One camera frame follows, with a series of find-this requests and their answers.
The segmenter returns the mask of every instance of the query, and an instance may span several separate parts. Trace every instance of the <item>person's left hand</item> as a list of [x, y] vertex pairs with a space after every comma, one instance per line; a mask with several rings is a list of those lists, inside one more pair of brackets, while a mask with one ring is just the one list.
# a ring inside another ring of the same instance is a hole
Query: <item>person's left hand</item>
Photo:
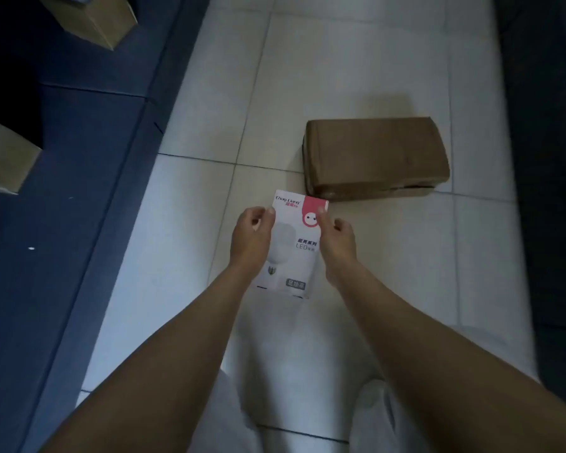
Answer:
[[230, 244], [230, 266], [242, 267], [251, 279], [264, 266], [270, 249], [270, 232], [274, 226], [274, 208], [247, 208], [239, 216]]

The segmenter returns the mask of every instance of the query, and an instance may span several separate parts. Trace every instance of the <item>brown cardboard box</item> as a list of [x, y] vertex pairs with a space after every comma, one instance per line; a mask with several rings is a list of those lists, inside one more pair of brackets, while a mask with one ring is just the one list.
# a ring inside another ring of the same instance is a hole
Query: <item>brown cardboard box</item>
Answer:
[[431, 118], [309, 121], [308, 195], [326, 200], [425, 196], [450, 169]]
[[128, 0], [40, 0], [62, 28], [113, 50], [138, 23]]
[[40, 152], [35, 144], [0, 124], [0, 192], [18, 193]]

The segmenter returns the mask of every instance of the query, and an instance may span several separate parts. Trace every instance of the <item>cardboard box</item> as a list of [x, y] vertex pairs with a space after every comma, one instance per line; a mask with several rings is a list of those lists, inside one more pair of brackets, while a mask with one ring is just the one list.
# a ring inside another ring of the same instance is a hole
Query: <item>cardboard box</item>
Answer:
[[138, 23], [128, 0], [40, 1], [69, 33], [110, 50]]
[[272, 206], [277, 217], [270, 250], [255, 284], [258, 288], [307, 299], [320, 241], [316, 213], [319, 206], [328, 209], [329, 202], [277, 190]]
[[18, 193], [40, 152], [35, 144], [0, 124], [0, 192]]
[[450, 176], [431, 118], [309, 121], [302, 151], [307, 193], [330, 201], [424, 196]]

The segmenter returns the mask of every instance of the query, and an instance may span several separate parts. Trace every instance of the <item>hand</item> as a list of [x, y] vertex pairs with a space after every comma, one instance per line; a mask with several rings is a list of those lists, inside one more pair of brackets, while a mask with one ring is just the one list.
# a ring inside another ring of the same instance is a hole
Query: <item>hand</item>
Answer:
[[339, 288], [339, 277], [348, 264], [357, 261], [356, 240], [352, 225], [343, 219], [331, 221], [329, 213], [318, 209], [317, 222], [321, 228], [320, 250], [326, 266], [327, 280]]
[[266, 262], [275, 217], [274, 208], [254, 206], [241, 213], [234, 228], [229, 266], [241, 267], [250, 280], [256, 278]]

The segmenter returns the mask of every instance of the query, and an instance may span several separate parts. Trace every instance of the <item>dark blue sofa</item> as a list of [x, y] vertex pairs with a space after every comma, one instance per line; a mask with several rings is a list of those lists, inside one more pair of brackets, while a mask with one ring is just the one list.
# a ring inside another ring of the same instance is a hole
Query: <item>dark blue sofa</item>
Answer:
[[539, 374], [566, 401], [566, 0], [495, 0]]
[[0, 194], [0, 453], [37, 451], [75, 407], [209, 3], [130, 1], [139, 25], [111, 52], [38, 0], [0, 0], [0, 54], [37, 77], [44, 150]]

